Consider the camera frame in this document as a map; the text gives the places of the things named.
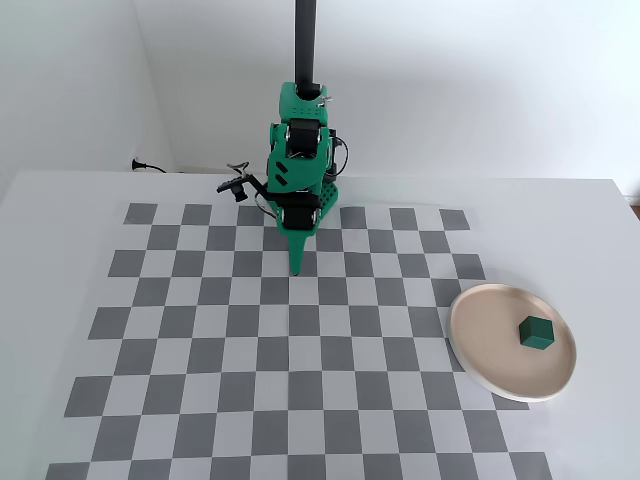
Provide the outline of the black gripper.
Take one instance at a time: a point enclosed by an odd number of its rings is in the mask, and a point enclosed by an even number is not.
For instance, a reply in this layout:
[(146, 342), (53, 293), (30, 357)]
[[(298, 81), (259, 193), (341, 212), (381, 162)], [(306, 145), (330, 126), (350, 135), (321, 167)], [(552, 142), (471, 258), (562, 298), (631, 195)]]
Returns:
[(299, 275), (306, 241), (317, 232), (320, 222), (320, 200), (313, 193), (285, 194), (279, 199), (279, 207), (277, 225), (288, 240), (290, 270)]

